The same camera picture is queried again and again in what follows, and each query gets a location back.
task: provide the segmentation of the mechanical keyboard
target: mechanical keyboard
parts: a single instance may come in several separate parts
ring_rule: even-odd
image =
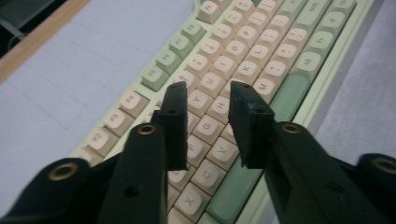
[[[228,123],[230,82],[253,86],[276,120],[307,126],[373,2],[196,0],[71,156],[94,166],[120,153],[129,130],[161,108],[166,87],[185,81],[189,169],[168,173],[168,222],[272,222],[262,171],[240,166]]]

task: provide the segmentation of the screw hole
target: screw hole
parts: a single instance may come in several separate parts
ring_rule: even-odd
[[[152,134],[155,133],[156,131],[157,131],[156,127],[150,124],[144,125],[140,127],[138,130],[140,134]]]
[[[301,130],[294,124],[285,124],[282,126],[282,130],[286,133],[300,133]]]
[[[373,159],[373,164],[376,168],[383,172],[396,175],[396,162],[394,161],[385,158],[375,158]]]
[[[73,162],[61,164],[49,173],[49,179],[54,181],[67,179],[74,175],[77,170],[78,166]]]

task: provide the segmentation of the white desk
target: white desk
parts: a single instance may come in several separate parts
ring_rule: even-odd
[[[69,155],[191,9],[190,0],[91,0],[0,84],[0,214],[38,170]],[[318,128],[342,160],[396,157],[395,12],[385,1]]]
[[[192,9],[190,0],[91,0],[0,84],[0,216],[74,150]]]

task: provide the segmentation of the wooden surface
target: wooden surface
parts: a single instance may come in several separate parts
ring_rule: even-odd
[[[0,83],[67,24],[90,0],[67,0],[0,59]]]

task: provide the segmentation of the mint green keycap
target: mint green keycap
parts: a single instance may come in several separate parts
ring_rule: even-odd
[[[329,4],[330,0],[309,0],[293,24],[293,28],[305,29],[310,34]]]
[[[312,83],[317,76],[322,61],[323,57],[319,54],[310,51],[304,52],[291,68],[290,74],[297,74],[299,76],[306,77],[309,82]]]
[[[169,43],[169,49],[177,54],[181,59],[184,59],[193,47],[194,45],[184,35],[175,35]]]
[[[158,91],[169,76],[157,66],[151,66],[142,73],[142,84],[153,91]]]
[[[310,82],[306,77],[290,74],[286,77],[276,97],[271,103],[276,121],[289,121],[309,90]]]
[[[330,10],[337,10],[349,14],[350,10],[355,6],[355,3],[356,0],[334,0]]]
[[[206,212],[219,223],[234,223],[261,175],[262,170],[242,168],[241,159],[238,158],[206,208]]]
[[[204,36],[206,30],[197,21],[188,21],[181,28],[181,33],[196,44]]]
[[[161,51],[157,55],[157,60],[155,61],[155,64],[169,76],[175,72],[180,63],[180,58],[178,58],[178,56],[170,49]]]
[[[305,0],[286,0],[276,14],[287,16],[291,21],[294,21],[304,4]]]
[[[325,57],[333,41],[334,35],[332,33],[324,31],[315,32],[309,39],[307,50]]]
[[[199,219],[198,224],[220,224],[220,223],[217,222],[213,217],[211,217],[207,213],[204,213]]]

